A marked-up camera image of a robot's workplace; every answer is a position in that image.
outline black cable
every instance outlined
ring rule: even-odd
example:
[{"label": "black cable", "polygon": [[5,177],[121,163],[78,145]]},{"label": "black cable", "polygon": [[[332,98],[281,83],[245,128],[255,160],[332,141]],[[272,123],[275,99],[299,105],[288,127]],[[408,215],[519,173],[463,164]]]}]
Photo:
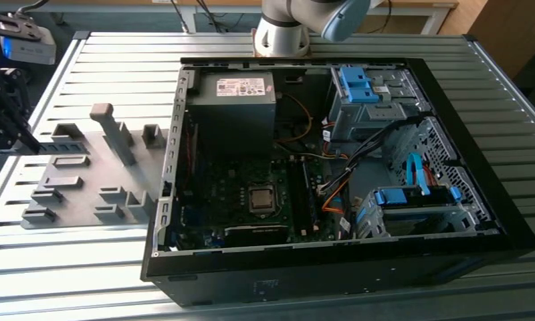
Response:
[{"label": "black cable", "polygon": [[170,0],[170,3],[174,6],[176,13],[178,14],[181,31],[188,33],[189,32],[188,25],[186,25],[186,22],[184,21],[184,18],[181,16],[181,13],[180,13],[180,10],[178,10],[178,6],[176,5],[174,0]]},{"label": "black cable", "polygon": [[383,33],[383,32],[384,32],[385,25],[388,25],[388,22],[391,21],[391,16],[392,16],[392,1],[388,0],[388,14],[385,15],[384,24],[383,24],[381,27],[376,28],[376,29],[372,30],[372,31],[368,31],[367,33],[375,33],[375,32],[379,31],[379,30],[380,30],[380,33]]},{"label": "black cable", "polygon": [[16,15],[22,15],[24,13],[26,13],[30,10],[34,10],[37,8],[41,8],[45,3],[48,3],[49,0],[38,0],[36,3],[30,4],[30,5],[25,5],[22,7],[20,7],[16,11]]},{"label": "black cable", "polygon": [[351,198],[348,196],[349,191],[348,191],[348,184],[345,184],[345,187],[343,188],[343,190],[340,191],[340,204],[341,204],[341,208],[343,208],[343,217],[347,220],[351,228],[348,231],[345,231],[345,234],[340,234],[340,239],[349,239],[352,232],[353,232],[353,228],[355,228],[355,215],[353,212],[351,210]]},{"label": "black cable", "polygon": [[[292,126],[292,129],[289,131],[292,133],[292,137],[297,137],[297,133],[295,132],[295,126]],[[303,140],[297,139],[295,142],[301,146],[304,152],[309,152],[309,148],[307,147]]]},{"label": "black cable", "polygon": [[333,185],[341,183],[343,179],[348,179],[352,171],[356,168],[356,165],[359,164],[359,159],[367,156],[373,150],[376,150],[380,147],[384,138],[392,131],[395,131],[401,126],[420,123],[424,116],[428,116],[428,113],[417,116],[411,116],[404,120],[397,120],[396,122],[392,122],[383,129],[380,129],[369,138],[367,138],[367,140],[361,143],[361,145],[348,158],[345,170],[340,173],[340,175],[336,176],[336,178],[331,180],[329,183],[324,185],[324,187],[321,187],[320,192],[327,191]]},{"label": "black cable", "polygon": [[240,21],[241,21],[243,15],[245,15],[245,14],[244,14],[244,13],[241,13],[241,14],[240,14],[240,17],[237,18],[237,21],[235,22],[233,26],[228,28],[228,31],[231,31],[231,29],[233,29],[233,28],[236,28],[236,27],[237,27],[237,25],[240,24]]},{"label": "black cable", "polygon": [[213,25],[213,28],[216,29],[216,32],[221,33],[220,26],[219,26],[219,24],[216,22],[216,19],[213,18],[213,15],[212,15],[211,11],[208,10],[208,6],[205,5],[204,0],[196,0],[196,2],[201,6],[201,8],[204,9],[204,12],[205,12],[205,14],[208,16],[209,21],[212,21],[212,25]]}]

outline aluminum worktable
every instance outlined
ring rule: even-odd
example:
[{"label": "aluminum worktable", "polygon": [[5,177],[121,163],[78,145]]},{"label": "aluminum worktable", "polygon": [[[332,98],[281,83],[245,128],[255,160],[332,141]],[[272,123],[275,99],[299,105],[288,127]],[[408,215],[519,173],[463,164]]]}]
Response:
[{"label": "aluminum worktable", "polygon": [[[144,124],[166,128],[180,57],[249,56],[252,49],[247,34],[82,38],[70,43],[30,119],[40,140],[57,123],[101,130],[89,119],[96,102],[114,105],[114,118],[129,130]],[[341,44],[313,37],[312,43],[315,56],[425,60],[535,232],[535,109],[478,43],[419,35],[360,35]],[[0,320],[535,320],[535,252],[435,288],[182,310],[138,279],[145,225],[20,227],[48,159],[9,157],[0,174]]]}]

